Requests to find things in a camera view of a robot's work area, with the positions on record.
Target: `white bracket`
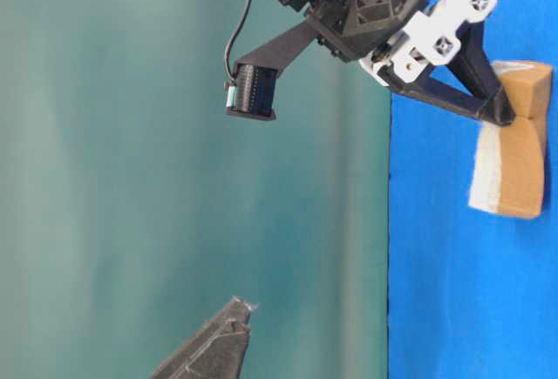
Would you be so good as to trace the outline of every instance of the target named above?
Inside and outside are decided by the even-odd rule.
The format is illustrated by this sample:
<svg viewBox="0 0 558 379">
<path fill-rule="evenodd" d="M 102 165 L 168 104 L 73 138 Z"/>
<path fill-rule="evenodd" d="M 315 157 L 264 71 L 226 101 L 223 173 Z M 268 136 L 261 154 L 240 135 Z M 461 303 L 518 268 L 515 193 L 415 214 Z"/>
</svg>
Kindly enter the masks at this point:
<svg viewBox="0 0 558 379">
<path fill-rule="evenodd" d="M 395 74 L 405 83 L 414 82 L 429 65 L 448 65 L 461 49 L 457 30 L 465 22 L 483 22 L 496 8 L 498 0 L 440 0 L 433 8 L 417 11 L 407 25 L 390 41 L 388 57 L 372 62 L 372 52 L 360 60 L 361 66 L 381 85 L 388 84 L 378 75 L 393 64 Z"/>
</svg>

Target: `green backdrop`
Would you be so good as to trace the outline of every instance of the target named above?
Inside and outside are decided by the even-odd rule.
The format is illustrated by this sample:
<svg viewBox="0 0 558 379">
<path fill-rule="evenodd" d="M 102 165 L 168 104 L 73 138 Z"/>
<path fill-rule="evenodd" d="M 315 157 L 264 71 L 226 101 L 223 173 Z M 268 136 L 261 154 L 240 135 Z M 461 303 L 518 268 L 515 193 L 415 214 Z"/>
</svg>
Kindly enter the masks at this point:
<svg viewBox="0 0 558 379">
<path fill-rule="evenodd" d="M 2 377 L 147 377 L 233 294 L 242 377 L 385 377 L 388 93 L 313 45 L 226 117 L 242 3 L 0 0 Z"/>
</svg>

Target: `white sponge edge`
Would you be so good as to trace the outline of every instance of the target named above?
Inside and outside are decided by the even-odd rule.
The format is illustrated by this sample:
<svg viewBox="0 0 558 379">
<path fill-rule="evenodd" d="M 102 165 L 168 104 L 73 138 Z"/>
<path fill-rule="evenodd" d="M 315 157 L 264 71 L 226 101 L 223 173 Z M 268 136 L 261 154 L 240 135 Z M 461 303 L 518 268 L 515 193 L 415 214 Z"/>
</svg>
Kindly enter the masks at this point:
<svg viewBox="0 0 558 379">
<path fill-rule="evenodd" d="M 503 76 L 510 71 L 531 70 L 534 68 L 534 65 L 514 61 L 493 61 L 492 68 L 494 68 L 497 76 Z"/>
<path fill-rule="evenodd" d="M 500 128 L 487 122 L 480 129 L 469 206 L 497 213 L 502 181 Z"/>
</svg>

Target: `black cable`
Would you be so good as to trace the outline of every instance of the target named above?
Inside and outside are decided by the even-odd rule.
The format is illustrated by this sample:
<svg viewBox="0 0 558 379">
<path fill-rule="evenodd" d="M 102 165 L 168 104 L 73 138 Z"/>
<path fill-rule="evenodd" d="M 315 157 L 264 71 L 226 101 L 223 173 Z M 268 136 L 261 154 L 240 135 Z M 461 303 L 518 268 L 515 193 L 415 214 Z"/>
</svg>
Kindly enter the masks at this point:
<svg viewBox="0 0 558 379">
<path fill-rule="evenodd" d="M 242 28 L 244 27 L 244 24 L 246 23 L 246 18 L 248 17 L 248 13 L 250 11 L 250 6 L 251 5 L 252 5 L 252 0 L 246 0 L 246 5 L 244 6 L 244 11 L 242 13 L 241 21 L 238 23 L 238 26 L 236 27 L 235 32 L 233 33 L 233 35 L 228 40 L 227 48 L 225 48 L 225 58 L 224 58 L 225 72 L 227 73 L 228 82 L 231 85 L 235 84 L 236 76 L 233 75 L 233 73 L 230 69 L 230 63 L 229 63 L 230 52 L 233 49 L 233 45 L 235 44 L 236 39 L 240 35 L 240 33 L 242 31 Z"/>
</svg>

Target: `screw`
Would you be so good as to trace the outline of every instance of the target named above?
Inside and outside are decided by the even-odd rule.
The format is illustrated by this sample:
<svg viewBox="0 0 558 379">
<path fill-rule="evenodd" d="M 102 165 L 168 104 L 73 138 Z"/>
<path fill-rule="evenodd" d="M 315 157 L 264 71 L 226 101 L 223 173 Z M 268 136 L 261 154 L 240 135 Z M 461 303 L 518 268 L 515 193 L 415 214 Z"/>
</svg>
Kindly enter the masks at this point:
<svg viewBox="0 0 558 379">
<path fill-rule="evenodd" d="M 441 37 L 438 41 L 436 41 L 434 49 L 439 55 L 446 57 L 450 52 L 452 52 L 453 44 L 447 37 Z"/>
<path fill-rule="evenodd" d="M 476 11 L 483 11 L 488 7 L 488 0 L 471 0 L 471 5 Z"/>
</svg>

